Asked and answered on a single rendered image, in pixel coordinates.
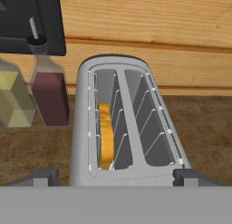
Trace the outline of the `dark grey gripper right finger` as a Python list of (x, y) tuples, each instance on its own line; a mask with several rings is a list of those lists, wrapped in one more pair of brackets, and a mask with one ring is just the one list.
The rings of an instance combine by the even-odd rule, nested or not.
[(228, 186), (228, 183), (211, 179), (198, 170), (178, 169), (173, 171), (173, 185), (182, 187)]

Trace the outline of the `golden toast slice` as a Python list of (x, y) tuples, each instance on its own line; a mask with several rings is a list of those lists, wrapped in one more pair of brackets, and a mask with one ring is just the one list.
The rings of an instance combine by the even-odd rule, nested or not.
[(100, 133), (101, 133), (101, 154), (100, 168), (108, 170), (113, 162), (114, 157), (114, 136), (111, 125), (111, 114), (109, 104), (106, 102), (99, 103), (100, 112)]

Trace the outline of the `black appliance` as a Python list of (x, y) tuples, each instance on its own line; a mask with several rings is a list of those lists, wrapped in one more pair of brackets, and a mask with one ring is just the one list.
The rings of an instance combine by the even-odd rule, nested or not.
[(0, 0), (0, 54), (32, 54), (47, 41), (49, 55), (65, 56), (60, 0)]

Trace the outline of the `silver two-slot toaster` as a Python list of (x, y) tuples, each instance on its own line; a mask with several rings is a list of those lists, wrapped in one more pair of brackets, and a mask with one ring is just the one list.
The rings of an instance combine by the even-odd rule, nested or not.
[[(114, 157), (100, 168), (99, 103), (109, 104)], [(71, 186), (170, 186), (189, 160), (152, 77), (140, 58), (101, 54), (86, 59), (77, 76)]]

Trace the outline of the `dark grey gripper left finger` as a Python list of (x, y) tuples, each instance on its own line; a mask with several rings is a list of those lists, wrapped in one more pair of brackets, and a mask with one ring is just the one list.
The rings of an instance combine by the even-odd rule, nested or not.
[(57, 169), (35, 169), (27, 176), (5, 183), (5, 186), (49, 187), (58, 186), (59, 171)]

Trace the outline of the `yellow oil glass bottle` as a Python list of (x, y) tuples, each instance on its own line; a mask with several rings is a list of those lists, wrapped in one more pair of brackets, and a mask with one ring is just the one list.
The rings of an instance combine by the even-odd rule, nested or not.
[(36, 109), (19, 67), (0, 58), (0, 120), (7, 128), (31, 127)]

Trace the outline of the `dark red liquid bottle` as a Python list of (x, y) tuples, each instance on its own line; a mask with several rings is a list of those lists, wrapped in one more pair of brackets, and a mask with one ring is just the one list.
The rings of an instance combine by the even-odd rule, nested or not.
[(48, 55), (48, 42), (43, 35), (31, 35), (27, 43), (34, 55), (28, 83), (43, 122), (46, 126), (66, 126), (70, 109), (64, 69)]

